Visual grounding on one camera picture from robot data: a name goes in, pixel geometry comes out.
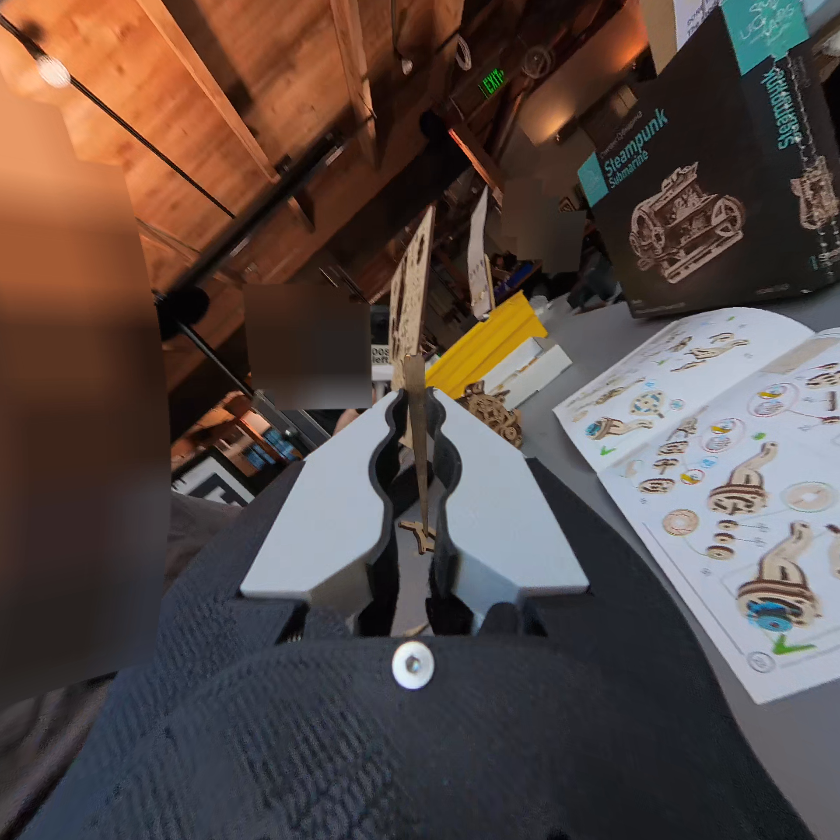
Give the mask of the white cardboard box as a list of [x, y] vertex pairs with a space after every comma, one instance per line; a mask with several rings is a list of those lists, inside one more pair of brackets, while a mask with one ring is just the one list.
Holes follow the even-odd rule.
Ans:
[[532, 341], [538, 348], [534, 356], [499, 385], [498, 395], [508, 409], [520, 407], [572, 366], [571, 357], [552, 339]]

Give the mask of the open instruction booklet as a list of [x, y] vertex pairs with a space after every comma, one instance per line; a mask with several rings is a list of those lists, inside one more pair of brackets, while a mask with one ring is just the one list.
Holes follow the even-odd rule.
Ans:
[[670, 323], [553, 409], [758, 703], [838, 680], [839, 331]]

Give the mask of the assembled wooden model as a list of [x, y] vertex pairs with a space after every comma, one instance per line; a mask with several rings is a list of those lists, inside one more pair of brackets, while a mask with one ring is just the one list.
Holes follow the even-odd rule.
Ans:
[[509, 409], [505, 398], [509, 391], [497, 395], [486, 393], [483, 380], [467, 384], [464, 394], [456, 400], [472, 416], [477, 417], [491, 431], [517, 449], [522, 447], [522, 414]]

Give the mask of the black model kit box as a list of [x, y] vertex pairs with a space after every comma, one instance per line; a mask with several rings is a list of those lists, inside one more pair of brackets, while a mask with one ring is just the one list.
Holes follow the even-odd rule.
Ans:
[[838, 146], [801, 2], [720, 2], [579, 170], [632, 316], [838, 282]]

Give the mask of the person's grey clothing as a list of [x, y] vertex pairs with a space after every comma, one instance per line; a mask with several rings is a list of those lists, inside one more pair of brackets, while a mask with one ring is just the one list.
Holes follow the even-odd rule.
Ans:
[[117, 673], [1, 709], [1, 838], [18, 838], [78, 756]]

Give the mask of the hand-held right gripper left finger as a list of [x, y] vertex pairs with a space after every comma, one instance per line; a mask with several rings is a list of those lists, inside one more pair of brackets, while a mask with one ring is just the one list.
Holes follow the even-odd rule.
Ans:
[[239, 586], [250, 600], [289, 600], [389, 636], [399, 571], [394, 502], [404, 392], [390, 392], [308, 456]]

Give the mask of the black and white sign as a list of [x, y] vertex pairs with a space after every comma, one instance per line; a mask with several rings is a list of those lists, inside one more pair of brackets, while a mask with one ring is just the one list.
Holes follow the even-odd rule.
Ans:
[[244, 508], [255, 497], [252, 482], [216, 448], [193, 457], [172, 474], [171, 489], [182, 496]]

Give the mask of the wooden parts sheet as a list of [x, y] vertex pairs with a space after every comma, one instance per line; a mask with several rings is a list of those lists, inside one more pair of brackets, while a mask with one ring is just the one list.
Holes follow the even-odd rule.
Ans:
[[388, 339], [392, 392], [399, 392], [404, 386], [405, 357], [421, 351], [434, 224], [435, 205], [430, 204], [392, 278]]

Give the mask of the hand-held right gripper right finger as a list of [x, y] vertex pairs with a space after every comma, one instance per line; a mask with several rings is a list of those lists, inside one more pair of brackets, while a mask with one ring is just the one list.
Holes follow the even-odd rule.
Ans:
[[577, 596], [590, 582], [512, 444], [436, 388], [427, 389], [435, 512], [427, 620], [436, 636], [476, 634], [498, 604]]

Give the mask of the white instruction poster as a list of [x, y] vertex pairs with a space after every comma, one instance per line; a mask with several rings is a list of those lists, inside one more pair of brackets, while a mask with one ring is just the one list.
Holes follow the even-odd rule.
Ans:
[[648, 46], [659, 76], [720, 1], [640, 1]]

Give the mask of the yellow plastic bin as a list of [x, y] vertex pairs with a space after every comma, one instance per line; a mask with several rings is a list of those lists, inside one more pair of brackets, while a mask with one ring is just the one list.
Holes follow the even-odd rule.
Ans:
[[483, 380], [521, 344], [529, 339], [544, 339], [548, 334], [530, 302], [518, 291], [427, 370], [426, 387], [458, 399], [467, 385]]

